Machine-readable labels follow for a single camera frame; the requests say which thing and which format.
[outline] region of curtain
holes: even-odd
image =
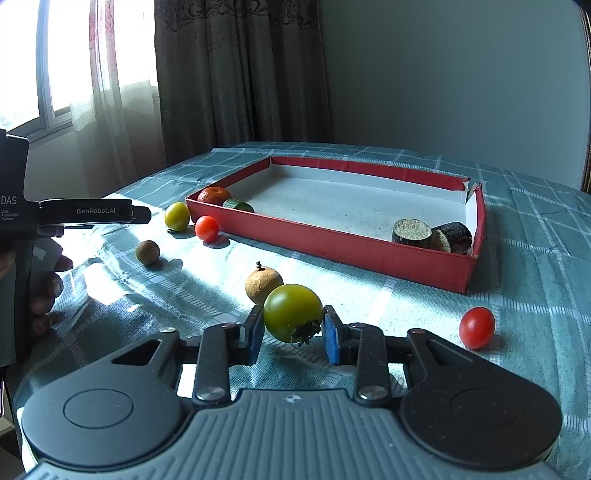
[[[157,90],[150,80],[154,4],[90,0],[89,5],[86,55],[76,66],[70,111],[90,194],[104,196],[164,168]]]
[[[585,33],[585,43],[587,45],[587,60],[589,61],[589,72],[591,73],[591,20],[585,9],[580,9],[583,31]],[[591,194],[591,128],[587,138],[587,152],[585,158],[585,167],[583,169],[583,178],[581,179],[581,190]]]
[[[167,162],[244,141],[330,140],[316,0],[155,0]]]

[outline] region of eggplant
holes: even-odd
[[[467,254],[472,246],[472,234],[460,222],[445,223],[433,228],[431,248],[452,254]]]
[[[429,248],[431,234],[431,228],[425,222],[414,218],[403,218],[394,224],[392,242],[412,247]]]

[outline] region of wall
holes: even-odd
[[[25,198],[88,198],[82,158],[71,127],[29,145]]]
[[[571,0],[319,0],[333,141],[579,188],[589,71]]]

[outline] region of brown curtain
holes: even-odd
[[[244,141],[330,141],[316,0],[155,0],[169,164]]]

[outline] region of blue gripper pad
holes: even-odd
[[[248,344],[248,365],[254,365],[256,363],[258,354],[261,351],[262,339],[265,336],[265,324],[263,323],[262,318],[255,323],[251,335],[252,340]]]
[[[331,315],[324,315],[324,322],[320,326],[322,338],[324,339],[324,349],[331,365],[340,365],[340,342],[339,332],[336,329]]]

